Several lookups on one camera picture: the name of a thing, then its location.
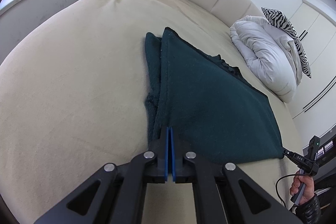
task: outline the bed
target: bed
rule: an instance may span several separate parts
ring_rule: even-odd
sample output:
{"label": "bed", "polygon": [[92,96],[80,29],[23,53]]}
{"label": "bed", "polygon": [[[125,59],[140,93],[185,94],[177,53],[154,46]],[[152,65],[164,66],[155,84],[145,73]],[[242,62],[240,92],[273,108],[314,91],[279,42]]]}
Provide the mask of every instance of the bed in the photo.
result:
{"label": "bed", "polygon": [[[245,15],[263,14],[250,0],[79,0],[20,42],[0,66],[0,194],[19,223],[33,223],[104,163],[146,150],[144,38],[167,26],[238,66],[268,96],[283,146],[302,153],[287,107],[232,44],[229,26]],[[296,171],[287,159],[240,167],[276,199],[276,180]],[[286,202],[289,185],[279,184]],[[143,223],[195,222],[190,185],[148,186]]]}

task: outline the drawer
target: drawer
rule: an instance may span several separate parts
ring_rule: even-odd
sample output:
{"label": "drawer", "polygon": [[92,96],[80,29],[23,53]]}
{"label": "drawer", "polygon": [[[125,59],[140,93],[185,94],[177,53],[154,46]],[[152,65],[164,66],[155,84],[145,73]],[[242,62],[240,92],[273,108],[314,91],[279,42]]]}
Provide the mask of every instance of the drawer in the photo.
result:
{"label": "drawer", "polygon": [[307,31],[308,34],[301,40],[301,43],[308,62],[312,65],[334,36],[336,27],[324,16],[319,15]]}
{"label": "drawer", "polygon": [[307,4],[302,3],[295,14],[290,19],[294,29],[299,36],[304,30],[308,30],[319,16],[319,13]]}
{"label": "drawer", "polygon": [[307,109],[310,102],[319,96],[319,94],[333,81],[336,77],[336,34],[330,40],[326,48],[310,66],[311,79],[302,76],[301,84],[293,100],[288,104],[292,117]]}
{"label": "drawer", "polygon": [[333,86],[312,108],[301,112],[293,121],[303,146],[309,144],[314,136],[321,137],[336,123],[335,116],[336,85]]}

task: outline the dark green towel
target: dark green towel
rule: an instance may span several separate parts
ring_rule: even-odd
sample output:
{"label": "dark green towel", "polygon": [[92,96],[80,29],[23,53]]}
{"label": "dark green towel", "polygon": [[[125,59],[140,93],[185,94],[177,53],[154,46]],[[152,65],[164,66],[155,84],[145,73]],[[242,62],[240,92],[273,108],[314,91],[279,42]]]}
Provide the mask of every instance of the dark green towel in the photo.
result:
{"label": "dark green towel", "polygon": [[268,98],[237,67],[196,49],[170,28],[162,38],[147,33],[145,51],[152,88],[145,101],[148,141],[167,125],[215,163],[283,158]]}

